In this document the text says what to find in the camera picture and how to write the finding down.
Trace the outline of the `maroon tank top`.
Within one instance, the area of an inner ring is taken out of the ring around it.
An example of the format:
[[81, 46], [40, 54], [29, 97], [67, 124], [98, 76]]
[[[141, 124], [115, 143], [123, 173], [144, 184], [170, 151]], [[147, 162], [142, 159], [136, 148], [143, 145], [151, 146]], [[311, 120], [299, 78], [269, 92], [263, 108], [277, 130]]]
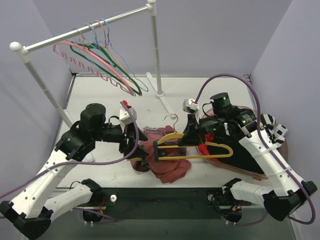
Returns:
[[159, 128], [145, 127], [142, 132], [146, 135], [147, 141], [142, 141], [139, 145], [148, 153], [148, 156], [142, 161], [132, 161], [130, 163], [132, 168], [137, 172], [151, 171], [163, 184], [173, 183], [183, 178], [192, 166], [189, 160], [182, 158], [156, 161], [154, 154], [154, 141], [174, 133], [174, 128], [170, 125]]

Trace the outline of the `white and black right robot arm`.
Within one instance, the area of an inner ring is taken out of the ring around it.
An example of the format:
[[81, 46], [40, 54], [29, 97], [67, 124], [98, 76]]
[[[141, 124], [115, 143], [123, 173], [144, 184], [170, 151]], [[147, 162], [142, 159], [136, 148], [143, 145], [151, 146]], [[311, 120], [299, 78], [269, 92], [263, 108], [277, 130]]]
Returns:
[[200, 118], [196, 100], [184, 100], [187, 125], [178, 145], [199, 146], [207, 134], [212, 134], [214, 143], [235, 146], [253, 159], [271, 183], [263, 186], [234, 178], [222, 187], [225, 203], [244, 201], [263, 206], [275, 220], [283, 221], [311, 201], [317, 186], [300, 177], [278, 151], [287, 131], [283, 125], [276, 124], [270, 115], [232, 105], [226, 92], [213, 95], [209, 104], [214, 115]]

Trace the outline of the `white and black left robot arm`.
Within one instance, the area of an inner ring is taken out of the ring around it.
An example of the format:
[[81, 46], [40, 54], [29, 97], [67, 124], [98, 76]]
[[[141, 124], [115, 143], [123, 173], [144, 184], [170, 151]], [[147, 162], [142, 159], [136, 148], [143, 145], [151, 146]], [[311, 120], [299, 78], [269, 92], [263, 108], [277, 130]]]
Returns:
[[29, 240], [36, 240], [64, 213], [82, 205], [96, 206], [106, 199], [102, 187], [92, 179], [82, 180], [76, 187], [51, 197], [56, 187], [76, 166], [86, 165], [85, 157], [95, 149], [96, 142], [118, 143], [123, 154], [120, 161], [147, 156], [139, 145], [147, 137], [138, 128], [136, 110], [121, 101], [116, 118], [118, 125], [106, 121], [106, 108], [91, 103], [80, 113], [80, 119], [56, 143], [40, 172], [24, 185], [20, 194], [2, 201], [0, 212]]

